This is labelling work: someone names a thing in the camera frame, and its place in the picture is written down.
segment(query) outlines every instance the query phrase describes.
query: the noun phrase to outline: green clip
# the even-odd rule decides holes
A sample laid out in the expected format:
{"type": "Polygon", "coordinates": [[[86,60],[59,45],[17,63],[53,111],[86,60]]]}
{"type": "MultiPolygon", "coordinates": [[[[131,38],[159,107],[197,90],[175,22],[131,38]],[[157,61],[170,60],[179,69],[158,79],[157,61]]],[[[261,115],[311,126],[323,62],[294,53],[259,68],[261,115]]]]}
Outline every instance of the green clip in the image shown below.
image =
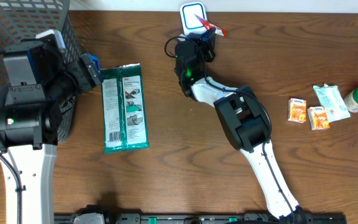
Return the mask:
{"type": "Polygon", "coordinates": [[[149,218],[149,224],[157,224],[157,218],[149,218]]]}

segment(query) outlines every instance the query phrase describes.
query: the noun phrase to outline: green package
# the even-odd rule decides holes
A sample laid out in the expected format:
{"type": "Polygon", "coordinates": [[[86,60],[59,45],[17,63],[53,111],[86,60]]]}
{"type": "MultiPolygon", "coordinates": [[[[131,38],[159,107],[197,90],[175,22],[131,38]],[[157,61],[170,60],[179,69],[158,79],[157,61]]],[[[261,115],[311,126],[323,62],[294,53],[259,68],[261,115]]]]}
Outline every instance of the green package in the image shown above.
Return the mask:
{"type": "Polygon", "coordinates": [[[104,153],[149,146],[140,64],[101,70],[104,153]]]}

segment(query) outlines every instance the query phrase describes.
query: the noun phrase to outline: laundry basket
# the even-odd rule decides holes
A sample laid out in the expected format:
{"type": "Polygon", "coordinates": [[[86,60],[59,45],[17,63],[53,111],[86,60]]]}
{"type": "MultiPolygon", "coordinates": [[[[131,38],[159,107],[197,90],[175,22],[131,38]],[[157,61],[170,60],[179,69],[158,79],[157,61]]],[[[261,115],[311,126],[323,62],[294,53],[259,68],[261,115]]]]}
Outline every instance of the laundry basket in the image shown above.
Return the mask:
{"type": "MultiPolygon", "coordinates": [[[[5,0],[0,1],[0,51],[5,46],[17,44],[21,39],[34,38],[35,35],[49,29],[62,33],[67,50],[64,61],[76,60],[81,49],[70,20],[67,16],[70,0],[5,0]]],[[[9,79],[0,55],[0,107],[4,105],[4,97],[9,86],[9,79]]],[[[75,106],[68,104],[62,111],[75,106]]],[[[70,132],[74,110],[63,115],[63,121],[58,130],[58,140],[67,138],[70,132]]]]}

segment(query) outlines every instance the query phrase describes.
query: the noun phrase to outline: white wall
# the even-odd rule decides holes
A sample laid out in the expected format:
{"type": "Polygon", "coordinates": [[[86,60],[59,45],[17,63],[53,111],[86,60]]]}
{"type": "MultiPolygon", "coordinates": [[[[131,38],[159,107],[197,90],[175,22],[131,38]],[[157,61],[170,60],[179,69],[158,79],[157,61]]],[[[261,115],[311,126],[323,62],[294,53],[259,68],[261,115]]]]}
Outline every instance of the white wall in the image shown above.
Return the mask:
{"type": "MultiPolygon", "coordinates": [[[[71,0],[71,10],[178,11],[192,0],[71,0]]],[[[358,13],[358,0],[204,0],[209,12],[358,13]]]]}

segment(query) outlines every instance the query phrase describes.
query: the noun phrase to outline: wooden tabletop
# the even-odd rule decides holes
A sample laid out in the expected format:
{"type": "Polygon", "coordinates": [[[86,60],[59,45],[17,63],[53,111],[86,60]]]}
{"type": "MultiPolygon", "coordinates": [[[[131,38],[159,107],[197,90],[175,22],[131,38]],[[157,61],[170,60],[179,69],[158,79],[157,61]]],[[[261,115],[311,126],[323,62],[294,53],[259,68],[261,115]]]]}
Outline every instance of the wooden tabletop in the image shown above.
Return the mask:
{"type": "MultiPolygon", "coordinates": [[[[104,154],[101,89],[81,95],[71,136],[58,147],[55,213],[96,203],[114,212],[267,210],[250,164],[228,143],[215,110],[180,90],[175,61],[163,52],[165,41],[182,32],[178,12],[70,11],[70,19],[81,46],[103,68],[142,65],[150,148],[104,154]]],[[[228,33],[216,37],[210,75],[254,89],[272,119],[275,156],[300,205],[343,212],[348,223],[358,223],[358,113],[325,131],[312,131],[309,121],[287,121],[289,97],[319,105],[313,85],[337,85],[342,96],[358,86],[358,15],[214,12],[208,19],[228,33]]]]}

